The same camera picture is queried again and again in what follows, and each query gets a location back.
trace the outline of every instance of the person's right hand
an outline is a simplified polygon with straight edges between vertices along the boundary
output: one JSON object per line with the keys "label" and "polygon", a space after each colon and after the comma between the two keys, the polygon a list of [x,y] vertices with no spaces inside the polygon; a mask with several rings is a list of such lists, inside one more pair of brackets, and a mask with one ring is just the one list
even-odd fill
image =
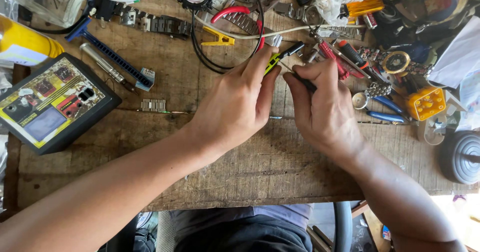
{"label": "person's right hand", "polygon": [[338,80],[336,62],[328,59],[292,69],[317,86],[311,95],[291,73],[283,74],[293,96],[298,130],[313,147],[337,163],[348,163],[363,149],[365,140],[353,114],[350,90]]}

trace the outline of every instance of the yellow plastic clip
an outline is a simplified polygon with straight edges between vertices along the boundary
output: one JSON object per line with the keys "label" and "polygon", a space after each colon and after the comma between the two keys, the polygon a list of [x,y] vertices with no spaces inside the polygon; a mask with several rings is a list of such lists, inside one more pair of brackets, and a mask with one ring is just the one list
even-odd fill
{"label": "yellow plastic clip", "polygon": [[229,37],[228,35],[224,35],[220,32],[217,32],[207,26],[204,26],[203,28],[208,33],[214,34],[215,37],[218,38],[218,40],[212,41],[212,42],[202,42],[201,43],[202,46],[233,46],[235,44],[234,38]]}

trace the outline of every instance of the yellow container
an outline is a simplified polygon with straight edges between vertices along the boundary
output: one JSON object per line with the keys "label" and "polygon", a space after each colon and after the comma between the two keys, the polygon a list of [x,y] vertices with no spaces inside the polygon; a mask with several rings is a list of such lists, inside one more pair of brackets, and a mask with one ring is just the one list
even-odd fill
{"label": "yellow container", "polygon": [[385,7],[383,3],[382,0],[363,0],[361,2],[347,3],[346,8],[349,12],[349,17],[357,17],[382,10]]}
{"label": "yellow container", "polygon": [[0,15],[0,59],[36,66],[63,52],[58,41]]}
{"label": "yellow container", "polygon": [[408,97],[406,109],[410,115],[419,121],[438,114],[447,106],[441,88],[428,87],[413,93]]}

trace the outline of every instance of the blue-handled pliers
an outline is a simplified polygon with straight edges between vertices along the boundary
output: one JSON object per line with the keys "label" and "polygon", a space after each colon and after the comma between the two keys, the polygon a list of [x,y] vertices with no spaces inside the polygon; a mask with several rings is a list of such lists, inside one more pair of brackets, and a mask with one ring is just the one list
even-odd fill
{"label": "blue-handled pliers", "polygon": [[371,110],[367,109],[367,107],[365,107],[364,109],[367,110],[367,114],[369,116],[372,116],[373,118],[383,120],[383,121],[399,122],[399,123],[404,123],[405,118],[407,120],[410,120],[410,118],[408,117],[408,115],[406,115],[404,113],[402,108],[400,108],[397,104],[395,104],[395,102],[389,100],[388,98],[386,98],[384,96],[376,96],[376,97],[373,97],[372,99],[382,103],[383,105],[387,106],[388,108],[391,108],[393,111],[395,111],[398,114],[387,114],[387,113],[381,113],[381,112],[377,112],[377,111],[371,111]]}

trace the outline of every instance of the floor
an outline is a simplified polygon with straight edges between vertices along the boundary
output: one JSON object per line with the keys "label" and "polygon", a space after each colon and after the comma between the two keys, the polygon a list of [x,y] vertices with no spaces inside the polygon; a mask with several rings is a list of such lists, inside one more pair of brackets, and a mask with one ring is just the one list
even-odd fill
{"label": "floor", "polygon": [[[359,201],[352,201],[350,205],[354,208],[358,203]],[[308,221],[308,225],[310,227],[317,226],[330,240],[333,240],[335,232],[333,203],[316,203],[313,207],[313,213]],[[376,251],[366,225],[363,216],[353,218],[352,246],[350,252]]]}

